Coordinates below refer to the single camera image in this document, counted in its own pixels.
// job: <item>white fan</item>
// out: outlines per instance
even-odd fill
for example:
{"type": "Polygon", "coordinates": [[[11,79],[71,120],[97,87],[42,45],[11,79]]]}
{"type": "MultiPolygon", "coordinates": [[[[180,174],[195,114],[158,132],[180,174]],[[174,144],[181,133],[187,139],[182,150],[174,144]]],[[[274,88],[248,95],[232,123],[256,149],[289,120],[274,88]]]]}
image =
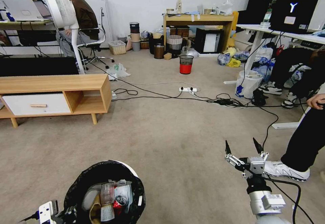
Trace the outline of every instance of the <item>white fan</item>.
{"type": "Polygon", "coordinates": [[[80,73],[85,74],[77,48],[79,25],[72,2],[70,0],[46,0],[46,2],[53,17],[55,27],[68,27],[72,30],[71,44],[73,51],[78,62],[80,73]]]}

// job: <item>man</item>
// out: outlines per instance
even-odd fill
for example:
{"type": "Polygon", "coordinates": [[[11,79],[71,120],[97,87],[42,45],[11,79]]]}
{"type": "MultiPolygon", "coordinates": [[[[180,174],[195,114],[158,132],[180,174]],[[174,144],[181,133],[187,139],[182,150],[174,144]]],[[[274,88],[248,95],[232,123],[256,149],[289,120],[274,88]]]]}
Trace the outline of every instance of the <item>man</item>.
{"type": "MultiPolygon", "coordinates": [[[[99,30],[89,30],[98,28],[98,23],[94,11],[85,0],[70,0],[73,3],[75,14],[78,20],[79,28],[77,44],[92,43],[98,40],[99,30]]],[[[57,32],[57,41],[65,56],[75,56],[71,48],[71,30],[57,32]]]]}
{"type": "Polygon", "coordinates": [[[288,97],[281,104],[287,109],[293,108],[297,99],[307,97],[310,91],[317,90],[325,82],[325,50],[285,49],[276,58],[269,82],[260,87],[264,93],[281,95],[284,83],[292,75],[289,73],[290,68],[299,63],[311,70],[305,71],[302,79],[289,90],[288,97]]]}
{"type": "Polygon", "coordinates": [[[310,167],[314,164],[318,151],[325,146],[324,125],[325,94],[310,98],[311,107],[294,134],[281,161],[266,161],[265,172],[274,177],[290,177],[306,181],[310,176],[310,167]]]}

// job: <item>red trash can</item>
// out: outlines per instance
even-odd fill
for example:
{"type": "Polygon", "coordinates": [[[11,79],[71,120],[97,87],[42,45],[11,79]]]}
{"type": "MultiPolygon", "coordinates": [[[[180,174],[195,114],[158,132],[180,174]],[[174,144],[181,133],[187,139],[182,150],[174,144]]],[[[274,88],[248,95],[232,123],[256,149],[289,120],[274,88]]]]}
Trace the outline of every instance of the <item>red trash can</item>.
{"type": "Polygon", "coordinates": [[[181,74],[190,74],[192,70],[194,56],[182,55],[179,57],[179,72],[181,74]]]}

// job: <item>human hand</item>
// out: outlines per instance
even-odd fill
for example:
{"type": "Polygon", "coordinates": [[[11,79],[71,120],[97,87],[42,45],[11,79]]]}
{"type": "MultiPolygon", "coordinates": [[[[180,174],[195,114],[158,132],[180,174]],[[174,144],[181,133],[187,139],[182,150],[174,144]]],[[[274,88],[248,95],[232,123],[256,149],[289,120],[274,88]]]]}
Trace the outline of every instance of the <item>human hand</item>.
{"type": "Polygon", "coordinates": [[[71,35],[71,29],[65,29],[65,34],[66,34],[66,36],[70,36],[71,35]]]}
{"type": "Polygon", "coordinates": [[[323,110],[324,106],[323,105],[318,105],[317,103],[325,104],[325,94],[317,94],[317,95],[311,97],[309,100],[307,100],[307,104],[311,108],[323,110]]]}

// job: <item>white drawer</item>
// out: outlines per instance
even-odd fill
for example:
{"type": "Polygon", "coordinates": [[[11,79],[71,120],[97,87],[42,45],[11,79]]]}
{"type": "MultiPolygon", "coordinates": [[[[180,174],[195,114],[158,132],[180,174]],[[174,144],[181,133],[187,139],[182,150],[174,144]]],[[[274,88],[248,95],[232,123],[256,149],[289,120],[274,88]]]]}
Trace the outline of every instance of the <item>white drawer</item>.
{"type": "Polygon", "coordinates": [[[16,116],[71,113],[63,94],[8,95],[3,99],[16,116]]]}

